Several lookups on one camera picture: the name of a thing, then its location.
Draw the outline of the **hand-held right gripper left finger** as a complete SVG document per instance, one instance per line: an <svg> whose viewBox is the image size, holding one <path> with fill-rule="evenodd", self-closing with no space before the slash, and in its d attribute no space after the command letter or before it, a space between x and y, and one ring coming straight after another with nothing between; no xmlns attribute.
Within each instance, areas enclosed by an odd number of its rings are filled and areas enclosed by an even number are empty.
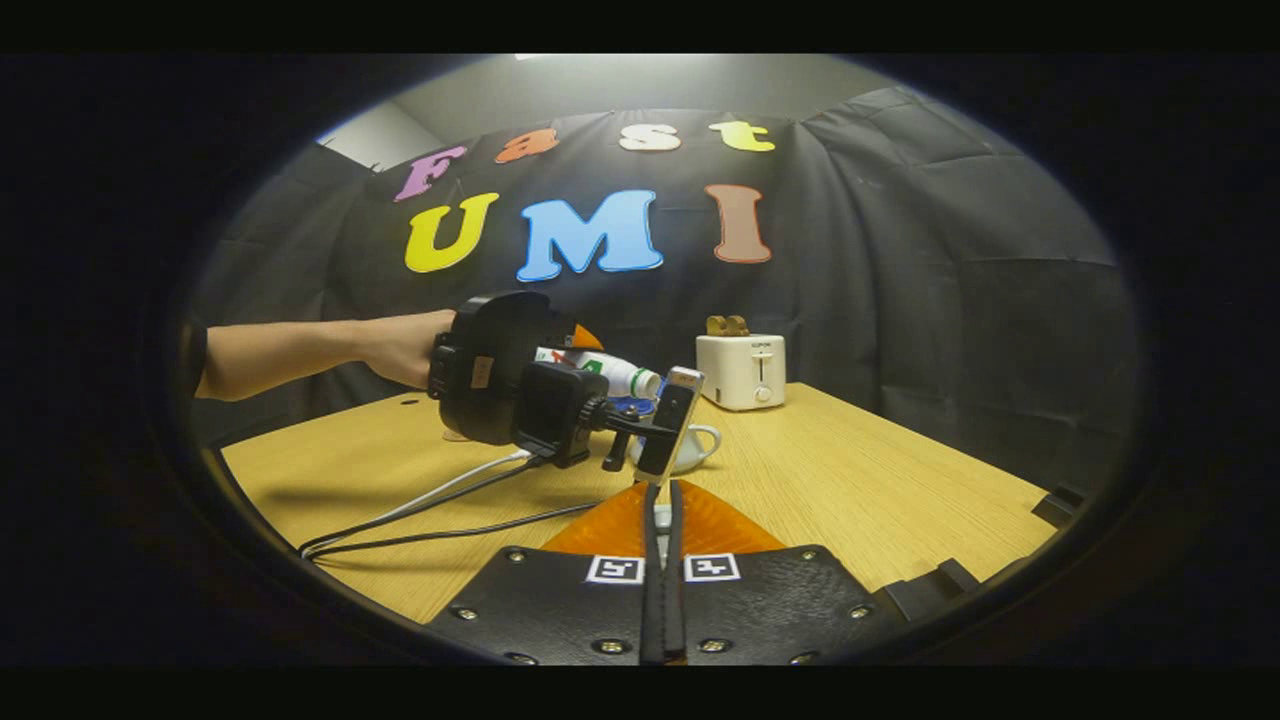
<svg viewBox="0 0 1280 720"><path fill-rule="evenodd" d="M540 547L500 548L429 630L503 664L640 664L660 596L653 500L634 484Z"/></svg>

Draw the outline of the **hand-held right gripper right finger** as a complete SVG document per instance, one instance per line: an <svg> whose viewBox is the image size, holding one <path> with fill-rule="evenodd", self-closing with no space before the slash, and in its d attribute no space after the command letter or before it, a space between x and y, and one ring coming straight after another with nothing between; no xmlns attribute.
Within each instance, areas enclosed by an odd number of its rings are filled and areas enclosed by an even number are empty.
<svg viewBox="0 0 1280 720"><path fill-rule="evenodd" d="M719 496L671 486L668 647L695 666L832 664L901 614L822 544L786 544Z"/></svg>

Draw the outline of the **white water bottle green label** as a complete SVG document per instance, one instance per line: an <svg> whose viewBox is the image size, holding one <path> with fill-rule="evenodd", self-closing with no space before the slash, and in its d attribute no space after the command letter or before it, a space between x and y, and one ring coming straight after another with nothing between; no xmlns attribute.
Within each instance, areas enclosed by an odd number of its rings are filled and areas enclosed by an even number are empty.
<svg viewBox="0 0 1280 720"><path fill-rule="evenodd" d="M643 366L609 354L585 348L539 347L534 359L556 363L589 372L608 380L607 395L612 398L658 398L663 378Z"/></svg>

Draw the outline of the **white blue patterned teacup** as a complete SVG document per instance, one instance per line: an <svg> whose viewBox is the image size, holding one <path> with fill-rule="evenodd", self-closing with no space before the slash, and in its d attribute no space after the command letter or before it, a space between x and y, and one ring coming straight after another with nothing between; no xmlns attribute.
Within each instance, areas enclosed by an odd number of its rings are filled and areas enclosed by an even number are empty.
<svg viewBox="0 0 1280 720"><path fill-rule="evenodd" d="M659 461L655 464L655 469L648 469L652 465L652 459L646 460L646 457L652 456L652 454L646 451L646 445L650 439L645 436L631 438L627 457L641 471L657 475L664 468L668 477L678 477L692 471L716 454L722 445L722 439L723 436L716 427L690 424L684 432L684 438L678 447L672 451L669 462Z"/></svg>

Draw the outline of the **white toaster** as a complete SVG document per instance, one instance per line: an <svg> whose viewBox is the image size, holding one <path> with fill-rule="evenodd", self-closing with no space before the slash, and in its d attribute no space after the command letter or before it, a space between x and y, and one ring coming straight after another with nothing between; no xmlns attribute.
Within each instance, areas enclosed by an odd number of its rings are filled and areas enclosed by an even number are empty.
<svg viewBox="0 0 1280 720"><path fill-rule="evenodd" d="M786 401L786 340L781 334L695 338L701 395L730 411L776 407Z"/></svg>

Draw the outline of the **black angular object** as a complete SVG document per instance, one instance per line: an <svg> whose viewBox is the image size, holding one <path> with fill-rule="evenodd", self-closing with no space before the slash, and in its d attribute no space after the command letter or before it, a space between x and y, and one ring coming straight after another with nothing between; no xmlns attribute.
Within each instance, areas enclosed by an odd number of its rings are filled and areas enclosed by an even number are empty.
<svg viewBox="0 0 1280 720"><path fill-rule="evenodd" d="M1061 530L1071 524L1084 502L1085 493L1080 488L1059 484L1046 493L1030 512L1048 523L1055 530Z"/></svg>
<svg viewBox="0 0 1280 720"><path fill-rule="evenodd" d="M883 585L872 597L897 623L908 624L943 611L980 585L956 559L947 559L919 577Z"/></svg>

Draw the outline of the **black backdrop cloth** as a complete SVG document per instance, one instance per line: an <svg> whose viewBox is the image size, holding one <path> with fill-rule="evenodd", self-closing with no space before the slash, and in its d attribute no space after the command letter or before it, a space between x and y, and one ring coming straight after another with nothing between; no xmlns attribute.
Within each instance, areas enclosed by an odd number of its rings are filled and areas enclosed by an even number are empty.
<svg viewBox="0 0 1280 720"><path fill-rule="evenodd" d="M540 123L556 143L513 161L524 127L461 142L426 191L404 163L371 173L314 147L232 220L196 286L204 325L369 319L520 288L524 211L584 222L650 191L652 269L553 249L530 290L607 352L692 366L710 315L781 334L787 378L1052 489L1121 469L1140 348L1114 251L1042 167L909 88L805 120L748 117L769 149L728 146L727 111L598 111Z"/></svg>

